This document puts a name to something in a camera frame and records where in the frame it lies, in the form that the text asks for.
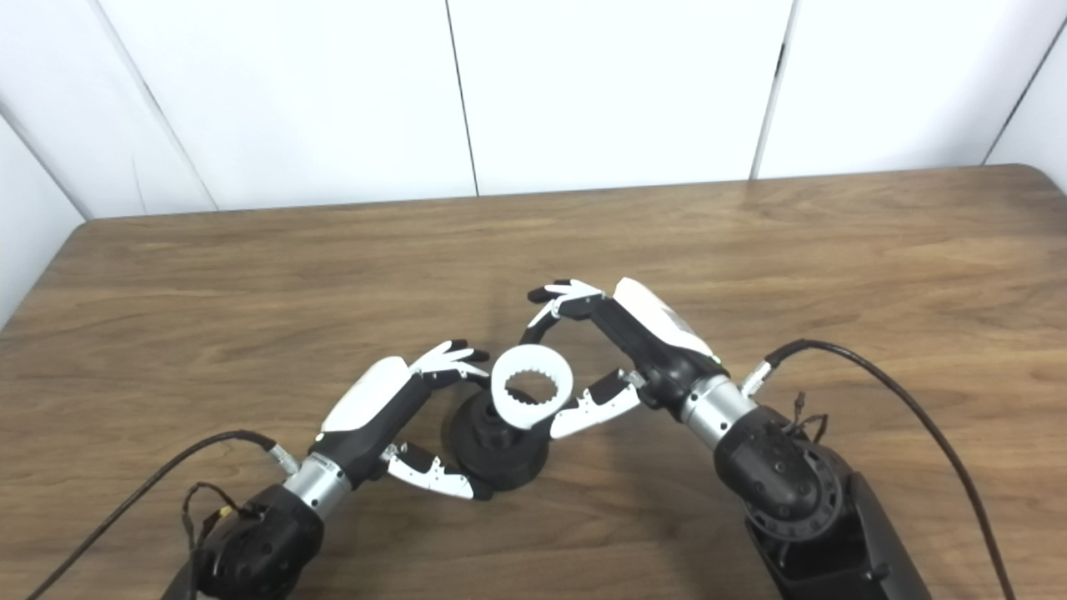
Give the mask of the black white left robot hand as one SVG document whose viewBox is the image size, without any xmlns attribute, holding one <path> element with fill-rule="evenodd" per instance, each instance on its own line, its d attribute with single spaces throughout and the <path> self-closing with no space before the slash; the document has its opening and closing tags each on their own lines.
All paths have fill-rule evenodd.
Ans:
<svg viewBox="0 0 1067 600">
<path fill-rule="evenodd" d="M 442 342 L 413 363 L 400 356 L 381 358 L 323 420 L 310 457 L 333 468 L 351 491 L 389 475 L 431 493 L 492 500 L 494 490 L 485 481 L 434 453 L 395 440 L 437 390 L 465 382 L 484 390 L 490 375 L 479 364 L 488 358 L 465 340 Z"/>
</svg>

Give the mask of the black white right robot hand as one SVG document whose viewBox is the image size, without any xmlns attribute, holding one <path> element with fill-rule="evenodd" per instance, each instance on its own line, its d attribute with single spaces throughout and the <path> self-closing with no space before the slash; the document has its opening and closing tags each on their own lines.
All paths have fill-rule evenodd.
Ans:
<svg viewBox="0 0 1067 600">
<path fill-rule="evenodd" d="M 663 409 L 690 427 L 708 447 L 752 402 L 731 383 L 730 373 L 689 325 L 632 278 L 621 278 L 614 293 L 603 293 L 575 278 L 557 280 L 528 293 L 541 310 L 530 320 L 522 344 L 538 344 L 561 319 L 590 320 L 632 361 L 587 386 L 572 407 L 550 422 L 550 437 L 563 439 L 617 419 L 639 405 Z"/>
</svg>

